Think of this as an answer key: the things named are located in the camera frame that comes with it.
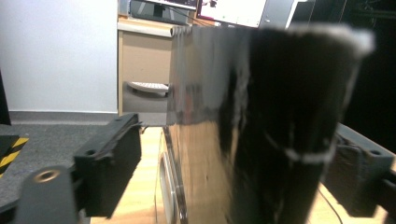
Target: reflective surface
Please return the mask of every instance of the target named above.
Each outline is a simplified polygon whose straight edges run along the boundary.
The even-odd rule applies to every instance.
[[[174,30],[165,128],[181,223],[305,223],[370,36]]]

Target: white wall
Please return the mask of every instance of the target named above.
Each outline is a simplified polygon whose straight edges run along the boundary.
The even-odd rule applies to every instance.
[[[10,111],[117,112],[117,0],[1,0]]]

